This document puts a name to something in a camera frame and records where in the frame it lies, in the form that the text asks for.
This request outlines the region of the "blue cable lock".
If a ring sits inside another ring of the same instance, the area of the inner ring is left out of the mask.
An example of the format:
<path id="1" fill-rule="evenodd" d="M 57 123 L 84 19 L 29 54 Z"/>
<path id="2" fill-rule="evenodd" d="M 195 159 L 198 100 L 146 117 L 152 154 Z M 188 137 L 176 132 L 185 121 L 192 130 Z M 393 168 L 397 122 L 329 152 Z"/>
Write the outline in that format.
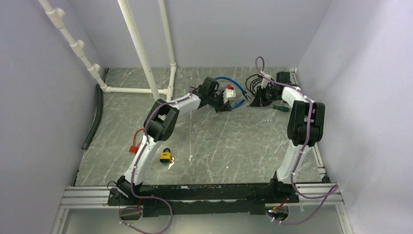
<path id="1" fill-rule="evenodd" d="M 228 77 L 216 77 L 215 80 L 226 82 L 226 87 L 223 91 L 223 97 L 224 104 L 228 104 L 230 110 L 241 107 L 247 101 L 252 101 L 252 98 L 246 91 L 246 89 L 234 79 Z"/>

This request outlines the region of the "keys of yellow padlock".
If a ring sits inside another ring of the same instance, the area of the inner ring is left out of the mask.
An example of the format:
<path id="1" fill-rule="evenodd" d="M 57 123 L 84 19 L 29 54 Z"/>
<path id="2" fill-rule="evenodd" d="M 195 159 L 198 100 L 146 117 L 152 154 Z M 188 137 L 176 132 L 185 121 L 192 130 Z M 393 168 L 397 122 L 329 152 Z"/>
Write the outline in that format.
<path id="1" fill-rule="evenodd" d="M 174 157 L 171 158 L 169 165 L 168 165 L 168 169 L 170 170 L 173 165 L 174 165 Z"/>

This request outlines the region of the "yellow padlock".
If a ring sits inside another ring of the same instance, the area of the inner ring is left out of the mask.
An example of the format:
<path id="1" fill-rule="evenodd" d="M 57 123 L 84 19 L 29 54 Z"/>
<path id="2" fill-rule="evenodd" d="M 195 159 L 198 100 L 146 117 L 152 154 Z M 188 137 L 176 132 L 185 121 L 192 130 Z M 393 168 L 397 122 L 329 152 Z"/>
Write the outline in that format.
<path id="1" fill-rule="evenodd" d="M 171 150 L 169 148 L 165 148 L 162 153 L 161 156 L 159 158 L 159 161 L 162 164 L 170 164 L 172 163 L 172 154 L 171 154 Z"/>

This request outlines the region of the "red cable padlock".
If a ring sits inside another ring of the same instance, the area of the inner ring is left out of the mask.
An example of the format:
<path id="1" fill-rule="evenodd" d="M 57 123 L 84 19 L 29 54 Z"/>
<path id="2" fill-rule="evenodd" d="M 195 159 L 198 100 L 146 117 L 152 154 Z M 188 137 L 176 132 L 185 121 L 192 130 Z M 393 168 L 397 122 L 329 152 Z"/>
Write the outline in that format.
<path id="1" fill-rule="evenodd" d="M 139 146 L 140 146 L 140 144 L 141 144 L 142 141 L 139 141 L 139 142 L 138 142 L 138 141 L 137 141 L 137 137 L 138 137 L 138 134 L 141 133 L 141 132 L 143 132 L 143 131 L 144 131 L 144 129 L 141 128 L 141 129 L 138 129 L 138 130 L 134 133 L 133 138 L 132 138 L 132 144 L 131 144 L 131 146 L 130 146 L 130 148 L 129 148 L 129 153 L 131 153 L 131 154 L 136 154 L 136 153 L 138 152 Z"/>

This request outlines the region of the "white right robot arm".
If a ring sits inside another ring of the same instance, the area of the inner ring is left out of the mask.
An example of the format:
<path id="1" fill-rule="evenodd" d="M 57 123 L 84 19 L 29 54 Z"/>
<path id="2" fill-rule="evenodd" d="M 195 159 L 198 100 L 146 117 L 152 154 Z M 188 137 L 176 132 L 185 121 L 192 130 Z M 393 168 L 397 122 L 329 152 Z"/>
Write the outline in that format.
<path id="1" fill-rule="evenodd" d="M 308 151 L 319 142 L 323 135 L 325 105 L 314 102 L 305 95 L 301 88 L 285 83 L 290 78 L 288 72 L 277 74 L 277 80 L 263 72 L 259 72 L 262 83 L 257 87 L 250 107 L 266 107 L 276 100 L 282 100 L 290 107 L 287 124 L 289 145 L 279 169 L 276 171 L 275 184 L 268 189 L 269 198 L 281 202 L 287 196 L 285 185 L 295 188 L 296 172 Z"/>

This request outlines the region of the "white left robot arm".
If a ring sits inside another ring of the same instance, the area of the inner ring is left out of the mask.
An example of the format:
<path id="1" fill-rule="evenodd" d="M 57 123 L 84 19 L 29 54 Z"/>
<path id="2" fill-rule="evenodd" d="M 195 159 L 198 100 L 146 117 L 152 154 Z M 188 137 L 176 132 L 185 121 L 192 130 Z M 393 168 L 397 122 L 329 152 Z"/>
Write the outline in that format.
<path id="1" fill-rule="evenodd" d="M 216 112 L 229 112 L 231 106 L 227 88 L 218 89 L 216 79 L 207 77 L 195 89 L 175 100 L 155 101 L 144 121 L 144 134 L 138 151 L 126 172 L 117 180 L 117 190 L 125 203 L 135 204 L 140 198 L 140 187 L 147 167 L 160 145 L 172 135 L 180 114 L 210 105 Z"/>

